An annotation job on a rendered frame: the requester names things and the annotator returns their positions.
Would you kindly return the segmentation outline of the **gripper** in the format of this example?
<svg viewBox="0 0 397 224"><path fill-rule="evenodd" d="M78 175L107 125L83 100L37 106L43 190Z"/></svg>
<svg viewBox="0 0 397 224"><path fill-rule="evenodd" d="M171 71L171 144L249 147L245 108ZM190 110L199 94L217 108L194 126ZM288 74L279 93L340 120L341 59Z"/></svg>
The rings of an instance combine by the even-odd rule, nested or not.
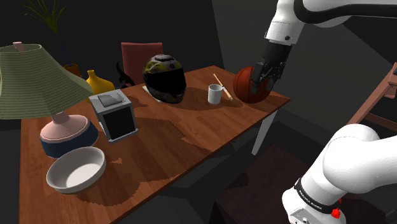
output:
<svg viewBox="0 0 397 224"><path fill-rule="evenodd" d="M268 82L266 90L271 91L276 81L281 77L285 68L286 61L292 49L291 45L283 45L267 41L263 50L263 62L257 62L254 66L253 72L250 75L250 80L253 82L251 92L256 94L261 84L262 76L267 75Z"/></svg>

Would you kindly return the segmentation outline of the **orange basketball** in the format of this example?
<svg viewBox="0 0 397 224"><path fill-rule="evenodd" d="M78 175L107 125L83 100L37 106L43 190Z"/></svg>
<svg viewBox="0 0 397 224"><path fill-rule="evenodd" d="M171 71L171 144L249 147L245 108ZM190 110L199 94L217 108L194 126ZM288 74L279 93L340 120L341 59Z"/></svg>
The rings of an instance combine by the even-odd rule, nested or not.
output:
<svg viewBox="0 0 397 224"><path fill-rule="evenodd" d="M253 88L253 81L250 79L250 76L252 75L253 71L254 66L245 67L235 75L233 81L233 91L237 98L242 102L250 104L260 102L270 94L270 90L268 89L270 78L265 78L265 80L261 82L256 94L251 92Z"/></svg>

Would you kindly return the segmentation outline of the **white mug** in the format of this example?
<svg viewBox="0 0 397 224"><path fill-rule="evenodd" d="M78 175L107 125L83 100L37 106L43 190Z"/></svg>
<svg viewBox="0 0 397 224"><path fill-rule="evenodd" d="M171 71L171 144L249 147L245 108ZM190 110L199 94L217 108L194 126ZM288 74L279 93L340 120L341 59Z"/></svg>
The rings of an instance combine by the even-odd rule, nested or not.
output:
<svg viewBox="0 0 397 224"><path fill-rule="evenodd" d="M223 87L221 85L218 84L209 85L207 101L211 104L219 104L222 93L223 93Z"/></svg>

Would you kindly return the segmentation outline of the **wooden table with white legs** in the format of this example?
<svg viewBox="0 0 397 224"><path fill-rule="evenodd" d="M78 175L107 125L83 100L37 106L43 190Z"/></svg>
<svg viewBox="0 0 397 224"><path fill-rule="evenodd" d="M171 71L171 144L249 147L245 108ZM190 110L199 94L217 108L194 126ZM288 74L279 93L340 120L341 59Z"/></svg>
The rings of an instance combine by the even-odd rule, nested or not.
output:
<svg viewBox="0 0 397 224"><path fill-rule="evenodd" d="M106 170L76 195L46 182L53 160L39 133L49 118L22 120L18 224L115 224L288 102L272 92L256 104L226 97L209 104L208 87L217 82L213 74L232 88L233 74L216 66L190 71L179 104L157 102L141 85L126 88L138 132L116 143L99 136L96 147L105 154Z"/></svg>

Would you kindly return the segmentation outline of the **black and yellow helmet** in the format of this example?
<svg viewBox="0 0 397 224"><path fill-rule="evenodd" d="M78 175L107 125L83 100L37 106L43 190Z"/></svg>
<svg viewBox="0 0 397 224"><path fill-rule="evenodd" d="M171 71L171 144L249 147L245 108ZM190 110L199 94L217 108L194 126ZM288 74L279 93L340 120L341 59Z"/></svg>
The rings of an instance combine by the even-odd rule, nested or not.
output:
<svg viewBox="0 0 397 224"><path fill-rule="evenodd" d="M143 79L149 93L157 100L178 104L186 91L182 65L171 55L155 55L143 68Z"/></svg>

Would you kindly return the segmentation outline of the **brown wooden furniture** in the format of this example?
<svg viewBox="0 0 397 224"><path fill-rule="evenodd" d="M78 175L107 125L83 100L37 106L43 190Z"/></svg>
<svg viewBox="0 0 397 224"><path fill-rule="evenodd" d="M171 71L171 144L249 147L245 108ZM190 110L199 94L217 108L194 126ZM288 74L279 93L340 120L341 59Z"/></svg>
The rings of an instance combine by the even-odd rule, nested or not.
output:
<svg viewBox="0 0 397 224"><path fill-rule="evenodd" d="M370 112L383 97L390 99L397 97L397 62L393 64L392 69L347 123L360 123L362 120L368 120L369 122L380 125L381 127L397 132L396 122Z"/></svg>

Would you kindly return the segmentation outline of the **red chair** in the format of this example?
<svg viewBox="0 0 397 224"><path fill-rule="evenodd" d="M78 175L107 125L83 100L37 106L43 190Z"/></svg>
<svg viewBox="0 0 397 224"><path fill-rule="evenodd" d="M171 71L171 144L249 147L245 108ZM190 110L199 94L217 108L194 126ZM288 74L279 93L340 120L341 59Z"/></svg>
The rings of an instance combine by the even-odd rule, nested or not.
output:
<svg viewBox="0 0 397 224"><path fill-rule="evenodd" d="M121 42L123 72L135 84L144 83L143 69L153 56L163 54L162 43L128 43Z"/></svg>

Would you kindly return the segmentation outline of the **black figure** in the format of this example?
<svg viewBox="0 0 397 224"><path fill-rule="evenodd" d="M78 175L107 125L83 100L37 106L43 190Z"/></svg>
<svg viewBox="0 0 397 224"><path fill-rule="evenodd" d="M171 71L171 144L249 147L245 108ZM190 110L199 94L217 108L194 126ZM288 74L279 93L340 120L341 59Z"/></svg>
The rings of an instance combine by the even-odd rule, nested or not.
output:
<svg viewBox="0 0 397 224"><path fill-rule="evenodd" d="M131 79L130 76L125 74L121 68L120 68L120 62L116 63L116 70L119 73L119 82L122 84L122 88L127 88L127 87L132 87L135 86L136 84L134 81Z"/></svg>

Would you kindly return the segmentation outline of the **grey box with black panel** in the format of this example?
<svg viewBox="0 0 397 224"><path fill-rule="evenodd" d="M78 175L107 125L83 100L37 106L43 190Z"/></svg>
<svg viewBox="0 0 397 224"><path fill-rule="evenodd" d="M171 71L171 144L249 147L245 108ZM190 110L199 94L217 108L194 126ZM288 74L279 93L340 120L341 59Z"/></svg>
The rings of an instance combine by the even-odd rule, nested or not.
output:
<svg viewBox="0 0 397 224"><path fill-rule="evenodd" d="M137 134L132 103L120 89L92 95L89 100L110 143Z"/></svg>

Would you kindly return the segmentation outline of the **yellow vase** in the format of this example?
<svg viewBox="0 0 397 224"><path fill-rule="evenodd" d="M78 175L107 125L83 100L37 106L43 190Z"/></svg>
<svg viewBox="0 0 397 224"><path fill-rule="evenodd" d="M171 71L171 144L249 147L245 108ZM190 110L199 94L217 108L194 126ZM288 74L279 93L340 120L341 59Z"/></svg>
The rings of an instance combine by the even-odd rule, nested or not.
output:
<svg viewBox="0 0 397 224"><path fill-rule="evenodd" d="M86 82L91 86L92 95L109 92L115 89L115 86L112 82L98 77L93 69L88 70L87 73L88 79Z"/></svg>

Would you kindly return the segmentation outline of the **potted green plant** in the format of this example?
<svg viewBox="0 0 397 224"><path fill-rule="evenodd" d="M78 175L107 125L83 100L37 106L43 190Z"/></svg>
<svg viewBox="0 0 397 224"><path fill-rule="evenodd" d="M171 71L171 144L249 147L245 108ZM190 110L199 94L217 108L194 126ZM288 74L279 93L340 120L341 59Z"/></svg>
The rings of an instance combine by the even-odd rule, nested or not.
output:
<svg viewBox="0 0 397 224"><path fill-rule="evenodd" d="M67 64L63 66L64 69L73 73L74 75L81 77L80 70L77 64L71 63L69 60L69 56L66 52L64 44L59 36L58 32L58 21L61 13L65 10L65 6L59 6L60 0L52 0L52 7L46 5L45 0L26 0L26 3L23 3L22 6L30 10L29 13L25 15L31 16L40 22L47 25L50 30L56 35L62 51L66 57Z"/></svg>

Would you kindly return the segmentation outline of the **white bowl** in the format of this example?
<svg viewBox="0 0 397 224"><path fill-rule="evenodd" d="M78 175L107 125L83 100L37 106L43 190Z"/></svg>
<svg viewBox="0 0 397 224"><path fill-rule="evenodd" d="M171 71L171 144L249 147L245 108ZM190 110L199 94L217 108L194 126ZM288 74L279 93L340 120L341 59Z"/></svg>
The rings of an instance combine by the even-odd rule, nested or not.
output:
<svg viewBox="0 0 397 224"><path fill-rule="evenodd" d="M72 150L58 158L46 174L46 182L60 193L76 193L93 185L104 173L104 152L93 146Z"/></svg>

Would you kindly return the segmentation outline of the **green-shaded lamp with pink base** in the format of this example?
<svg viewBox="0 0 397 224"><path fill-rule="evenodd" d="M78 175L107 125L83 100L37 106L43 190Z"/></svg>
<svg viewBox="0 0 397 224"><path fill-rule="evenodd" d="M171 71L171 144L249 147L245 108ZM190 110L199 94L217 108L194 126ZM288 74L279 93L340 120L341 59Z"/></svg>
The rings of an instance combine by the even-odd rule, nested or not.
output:
<svg viewBox="0 0 397 224"><path fill-rule="evenodd" d="M41 45L0 47L0 119L51 117L39 135L47 156L59 158L96 143L95 125L66 113L92 93L84 79L64 69Z"/></svg>

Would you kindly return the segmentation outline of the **wooden-handled brush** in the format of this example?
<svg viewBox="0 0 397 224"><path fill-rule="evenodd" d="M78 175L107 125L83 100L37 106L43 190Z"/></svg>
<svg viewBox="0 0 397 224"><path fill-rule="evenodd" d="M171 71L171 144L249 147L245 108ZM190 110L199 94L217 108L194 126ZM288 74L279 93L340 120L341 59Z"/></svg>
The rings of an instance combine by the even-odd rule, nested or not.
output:
<svg viewBox="0 0 397 224"><path fill-rule="evenodd" d="M227 88L224 86L224 84L222 84L221 80L216 76L216 74L213 74L213 76L216 78L216 80L218 81L219 85L222 87L223 91L226 93L226 95L229 98L229 100L233 101L234 98L232 97L230 92L227 90Z"/></svg>

